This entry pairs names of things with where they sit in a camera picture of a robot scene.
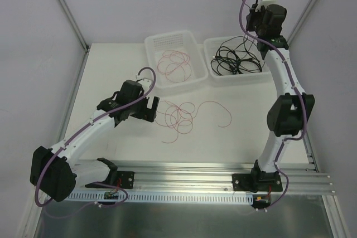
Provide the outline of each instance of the tangled black cable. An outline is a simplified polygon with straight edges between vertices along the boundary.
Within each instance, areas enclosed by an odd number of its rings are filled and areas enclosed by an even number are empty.
[[[228,46],[223,46],[223,44],[225,44],[226,42],[229,42],[236,38],[243,38],[243,42],[240,43],[236,48],[231,49]],[[249,49],[247,49],[245,45],[247,41],[250,42]],[[254,41],[249,40],[247,36],[235,36],[231,39],[224,41],[218,48],[213,60],[211,60],[211,68],[213,72],[220,76],[224,75],[221,73],[222,69],[230,72],[233,75],[244,73],[254,74],[258,72],[263,72],[265,62],[263,65],[261,65],[256,55],[250,52],[250,49],[253,45],[255,47],[257,46]],[[239,56],[238,53],[240,52],[245,52],[245,55],[243,57]],[[256,68],[253,70],[248,69],[246,66],[242,66],[242,62],[250,62],[255,65]]]

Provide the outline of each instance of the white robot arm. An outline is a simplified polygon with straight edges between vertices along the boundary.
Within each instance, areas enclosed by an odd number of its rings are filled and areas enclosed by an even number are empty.
[[[288,44],[281,35],[287,10],[276,4],[277,0],[257,0],[247,15],[243,32],[258,41],[257,48],[268,65],[277,89],[277,101],[267,115],[270,134],[261,156],[248,174],[233,174],[235,191],[282,191],[277,164],[290,140],[299,140],[306,130],[306,123],[315,104],[313,95],[307,95],[298,82],[290,63]]]
[[[139,75],[137,81],[124,82],[121,90],[115,92],[111,98],[101,101],[88,121],[69,139],[64,139],[49,149],[41,146],[35,150],[30,182],[36,186],[36,191],[41,189],[60,202],[67,198],[75,187],[94,182],[116,186],[122,172],[118,173],[117,166],[109,160],[99,158],[91,162],[77,162],[95,139],[114,129],[129,116],[154,121],[159,98],[153,98],[150,109],[147,107],[146,98],[155,84],[155,73],[153,74],[153,82]],[[43,206],[37,198],[35,201],[37,205]]]

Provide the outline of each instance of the black mounting bracket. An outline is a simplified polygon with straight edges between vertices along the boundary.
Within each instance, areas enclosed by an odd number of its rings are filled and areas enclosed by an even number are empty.
[[[250,173],[232,175],[233,191],[249,192],[282,192],[283,186],[278,172],[266,173],[261,171],[258,160]]]
[[[104,184],[116,186],[118,181],[120,181],[120,188],[122,189],[132,189],[134,187],[135,172],[133,171],[116,171],[113,175],[113,183],[108,183],[104,181]],[[100,186],[94,183],[85,185],[86,188],[107,188],[105,186]]]
[[[144,93],[143,86],[135,81],[127,80],[123,83],[120,91],[114,92],[113,96],[102,100],[97,106],[97,110],[111,111],[126,105],[140,98]],[[129,116],[137,119],[143,119],[148,122],[154,122],[156,118],[156,110],[159,103],[159,98],[154,97],[151,108],[148,108],[149,97],[142,99],[130,107],[110,113],[109,116],[114,118],[115,127],[122,121],[125,121]]]

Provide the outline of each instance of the plastic basket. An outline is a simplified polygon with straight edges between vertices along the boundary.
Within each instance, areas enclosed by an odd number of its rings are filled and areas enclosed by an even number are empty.
[[[176,31],[149,36],[145,38],[145,49],[149,66],[157,73],[156,90],[160,94],[172,95],[193,90],[208,78],[204,59],[190,31]],[[168,80],[165,75],[158,72],[157,65],[160,59],[164,53],[170,51],[179,51],[189,55],[190,66],[184,67],[190,67],[191,71],[186,70],[187,77],[189,77],[186,81],[183,81],[183,79],[180,81],[181,78],[184,78],[182,71],[175,71],[170,75],[170,80],[173,81]]]
[[[213,59],[213,56],[216,55],[216,52],[220,45],[226,41],[231,39],[233,36],[228,36],[228,37],[217,37],[217,38],[209,38],[204,41],[204,51],[205,51],[205,58],[206,58],[206,63],[207,63],[207,68],[210,73],[211,77],[211,83],[215,86],[229,86],[229,85],[246,85],[246,84],[254,84],[254,83],[259,83],[259,82],[267,82],[271,79],[271,73],[269,71],[269,68],[267,64],[264,64],[262,70],[263,72],[259,73],[254,73],[254,74],[237,74],[237,75],[232,75],[228,71],[224,73],[225,75],[219,76],[217,75],[211,68],[211,61]],[[242,42],[241,38],[233,39],[231,41],[228,41],[227,43],[224,44],[224,46],[234,49],[237,47],[240,43]],[[254,53],[256,57],[261,60],[260,53],[256,49],[255,46],[252,46],[250,49],[250,52]]]

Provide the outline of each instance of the tangled red wire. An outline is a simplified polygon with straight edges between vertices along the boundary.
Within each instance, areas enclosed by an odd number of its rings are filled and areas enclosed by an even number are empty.
[[[191,77],[190,57],[184,52],[166,50],[157,63],[157,70],[173,83],[184,82]]]
[[[157,111],[158,114],[163,115],[165,124],[160,124],[160,123],[158,123],[158,121],[155,121],[155,122],[162,127],[168,127],[168,128],[174,129],[177,132],[177,136],[173,141],[171,141],[171,142],[162,141],[164,143],[173,143],[173,142],[177,141],[177,139],[179,138],[179,134],[183,134],[183,135],[189,134],[189,132],[191,132],[194,127],[194,118],[197,117],[200,107],[205,103],[216,103],[228,112],[228,114],[230,116],[229,123],[227,125],[223,125],[223,126],[218,125],[220,128],[226,128],[232,122],[232,115],[229,112],[229,110],[226,107],[224,107],[223,105],[221,105],[220,103],[218,103],[217,101],[212,101],[212,100],[204,101],[203,103],[201,103],[198,106],[197,109],[196,109],[195,104],[193,104],[191,102],[185,102],[179,106],[170,102],[170,101],[167,101],[167,100],[160,101],[160,103],[166,103],[168,105],[168,108],[166,109],[165,112]]]

